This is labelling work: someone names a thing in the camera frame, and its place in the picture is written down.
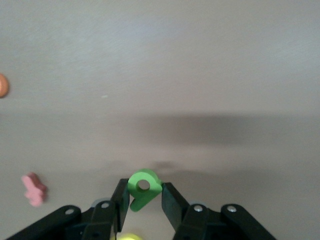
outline orange object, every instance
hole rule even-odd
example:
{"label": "orange object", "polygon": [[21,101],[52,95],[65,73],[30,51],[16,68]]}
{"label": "orange object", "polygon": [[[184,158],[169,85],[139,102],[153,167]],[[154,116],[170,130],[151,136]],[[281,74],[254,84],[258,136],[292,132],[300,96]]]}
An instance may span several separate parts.
{"label": "orange object", "polygon": [[0,73],[0,98],[7,95],[9,91],[9,83],[5,76]]}

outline silver screw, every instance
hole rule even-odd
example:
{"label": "silver screw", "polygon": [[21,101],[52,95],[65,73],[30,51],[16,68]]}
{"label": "silver screw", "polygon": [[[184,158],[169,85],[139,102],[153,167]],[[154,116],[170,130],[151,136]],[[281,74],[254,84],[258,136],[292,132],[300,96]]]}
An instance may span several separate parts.
{"label": "silver screw", "polygon": [[202,208],[202,206],[200,206],[200,205],[195,205],[195,206],[193,207],[193,209],[194,209],[196,212],[202,212],[202,211],[203,211],[203,208]]}
{"label": "silver screw", "polygon": [[237,211],[237,209],[232,205],[229,205],[226,209],[231,213],[235,213]]}
{"label": "silver screw", "polygon": [[66,215],[70,215],[70,214],[73,214],[74,213],[74,209],[72,209],[72,208],[69,208],[67,211],[65,211],[64,213],[66,214]]}
{"label": "silver screw", "polygon": [[109,207],[109,203],[104,202],[104,203],[101,204],[101,208],[102,209],[106,209],[107,207]]}

